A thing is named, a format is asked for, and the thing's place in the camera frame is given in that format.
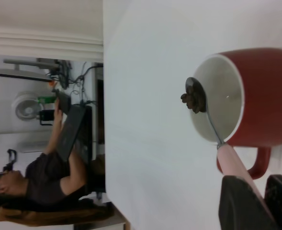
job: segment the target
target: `red mug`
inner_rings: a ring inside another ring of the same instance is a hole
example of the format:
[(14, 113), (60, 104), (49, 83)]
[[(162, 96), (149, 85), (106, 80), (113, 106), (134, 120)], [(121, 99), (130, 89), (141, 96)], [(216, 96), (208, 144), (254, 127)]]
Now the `red mug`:
[[(282, 49), (254, 48), (209, 56), (196, 70), (212, 121), (232, 146), (257, 147), (253, 179), (263, 176), (271, 147), (282, 144)], [(215, 141), (205, 113), (191, 114), (198, 132)]]

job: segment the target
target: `man's arm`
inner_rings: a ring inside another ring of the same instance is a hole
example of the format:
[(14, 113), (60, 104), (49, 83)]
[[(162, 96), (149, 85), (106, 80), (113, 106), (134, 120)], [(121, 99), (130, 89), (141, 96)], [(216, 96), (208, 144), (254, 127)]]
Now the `man's arm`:
[(62, 111), (59, 109), (59, 99), (57, 99), (55, 102), (53, 130), (51, 133), (51, 137), (49, 139), (49, 143), (44, 150), (44, 153), (46, 155), (56, 150), (57, 141), (61, 133), (61, 130), (62, 130)]
[(86, 168), (75, 149), (69, 157), (70, 176), (60, 180), (60, 187), (65, 195), (70, 195), (83, 187), (87, 182)]

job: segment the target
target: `pink handle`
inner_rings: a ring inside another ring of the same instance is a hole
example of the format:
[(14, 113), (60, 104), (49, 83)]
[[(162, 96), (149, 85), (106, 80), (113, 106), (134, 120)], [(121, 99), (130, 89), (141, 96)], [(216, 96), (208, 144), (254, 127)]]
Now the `pink handle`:
[[(250, 176), (255, 180), (262, 177), (268, 169), (271, 155), (271, 148), (258, 148), (257, 157), (252, 168), (248, 170)], [(217, 167), (222, 172), (219, 161), (217, 159)]]
[(270, 217), (273, 219), (272, 214), (270, 213), (267, 205), (265, 204), (256, 185), (254, 184), (252, 177), (247, 172), (247, 169), (238, 157), (238, 154), (236, 153), (234, 148), (227, 144), (222, 145), (218, 149), (217, 158), (220, 163), (223, 174), (231, 176), (240, 176), (241, 178), (243, 178), (251, 186), (253, 192), (260, 200), (261, 204), (264, 206), (265, 210), (268, 212)]

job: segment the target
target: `black t-shirt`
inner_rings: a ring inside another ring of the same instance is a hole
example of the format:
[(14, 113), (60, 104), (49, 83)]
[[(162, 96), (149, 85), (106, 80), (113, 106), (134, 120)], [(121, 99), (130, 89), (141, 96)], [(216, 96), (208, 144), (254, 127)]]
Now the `black t-shirt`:
[(78, 201), (85, 195), (84, 187), (69, 196), (61, 190), (61, 178), (69, 175), (69, 163), (63, 162), (56, 152), (42, 153), (26, 169), (25, 177), (29, 180), (26, 198), (44, 206)]

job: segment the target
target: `mug handle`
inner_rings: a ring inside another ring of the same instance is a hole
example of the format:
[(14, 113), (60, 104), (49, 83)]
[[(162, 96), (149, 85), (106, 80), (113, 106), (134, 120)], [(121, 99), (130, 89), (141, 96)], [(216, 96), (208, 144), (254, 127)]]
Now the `mug handle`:
[[(248, 170), (248, 173), (250, 174), (253, 180), (258, 179), (265, 174), (269, 166), (270, 156), (271, 156), (271, 148), (260, 147), (257, 149), (257, 157), (255, 163), (253, 167)], [(222, 169), (219, 164), (218, 158), (217, 158), (217, 167), (219, 171), (222, 173)]]

